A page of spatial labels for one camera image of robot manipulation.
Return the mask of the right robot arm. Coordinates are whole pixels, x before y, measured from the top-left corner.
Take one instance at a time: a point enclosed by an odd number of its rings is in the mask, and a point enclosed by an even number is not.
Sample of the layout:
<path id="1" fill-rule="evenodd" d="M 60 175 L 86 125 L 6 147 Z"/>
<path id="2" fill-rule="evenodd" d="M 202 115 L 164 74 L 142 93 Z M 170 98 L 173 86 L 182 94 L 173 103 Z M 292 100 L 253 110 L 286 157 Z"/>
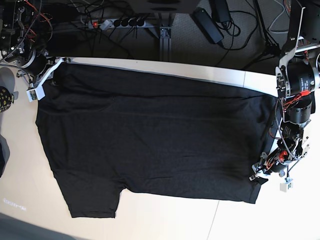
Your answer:
<path id="1" fill-rule="evenodd" d="M 39 85 L 58 57 L 48 49 L 54 25 L 66 22 L 68 7 L 46 0 L 0 2 L 0 65 L 18 70 L 30 89 Z"/>

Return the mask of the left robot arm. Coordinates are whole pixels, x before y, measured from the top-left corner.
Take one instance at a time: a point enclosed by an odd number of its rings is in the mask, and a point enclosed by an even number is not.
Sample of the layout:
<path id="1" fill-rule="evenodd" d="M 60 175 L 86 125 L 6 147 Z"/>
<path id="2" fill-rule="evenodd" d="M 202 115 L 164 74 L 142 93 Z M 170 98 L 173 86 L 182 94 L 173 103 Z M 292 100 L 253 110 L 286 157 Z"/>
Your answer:
<path id="1" fill-rule="evenodd" d="M 314 92 L 320 88 L 320 2 L 292 0 L 289 7 L 287 39 L 275 68 L 277 99 L 271 114 L 279 133 L 277 148 L 261 153 L 249 178 L 267 182 L 277 173 L 285 179 L 282 191 L 291 188 L 290 171 L 310 148 L 304 131 L 316 109 Z"/>

